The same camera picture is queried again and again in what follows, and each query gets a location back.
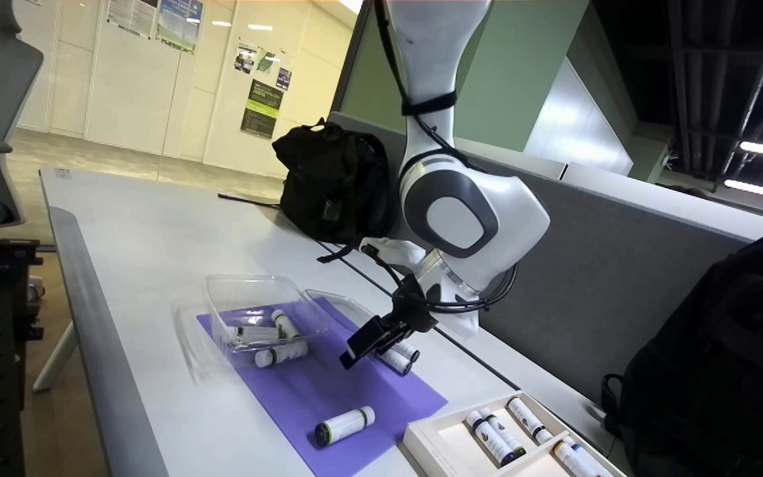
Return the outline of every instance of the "white table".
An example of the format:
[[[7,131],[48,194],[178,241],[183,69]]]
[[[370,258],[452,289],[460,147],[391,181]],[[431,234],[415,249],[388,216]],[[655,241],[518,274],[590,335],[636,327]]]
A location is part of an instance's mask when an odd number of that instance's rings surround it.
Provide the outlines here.
[[[355,323],[388,300],[346,265],[317,265],[320,243],[272,209],[218,194],[73,171],[43,171],[92,409],[114,474],[310,474],[253,395],[233,381],[196,384],[172,327],[172,302],[204,275],[285,275],[346,306]],[[522,389],[573,409],[587,400],[484,332],[455,335]],[[509,392],[440,335],[415,338],[415,375],[448,409]],[[362,474],[412,474],[399,448]]]

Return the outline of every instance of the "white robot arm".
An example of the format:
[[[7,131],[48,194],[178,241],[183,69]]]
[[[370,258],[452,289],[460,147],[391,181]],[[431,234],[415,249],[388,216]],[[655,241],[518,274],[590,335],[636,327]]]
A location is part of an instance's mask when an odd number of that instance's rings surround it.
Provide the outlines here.
[[[343,367],[370,349],[384,352],[412,328],[423,332],[429,318],[419,310],[419,300],[431,320],[455,316],[476,323],[476,310],[444,312],[436,306],[480,302],[489,282],[514,269],[547,229],[545,209],[518,179],[471,171],[465,156],[452,149],[455,71],[486,5],[489,0],[386,0],[386,5],[376,0],[380,43],[407,116],[399,212],[411,234],[431,251],[419,254],[406,247],[412,289],[399,285],[386,323],[379,318],[350,339]],[[386,37],[386,17],[402,77]]]

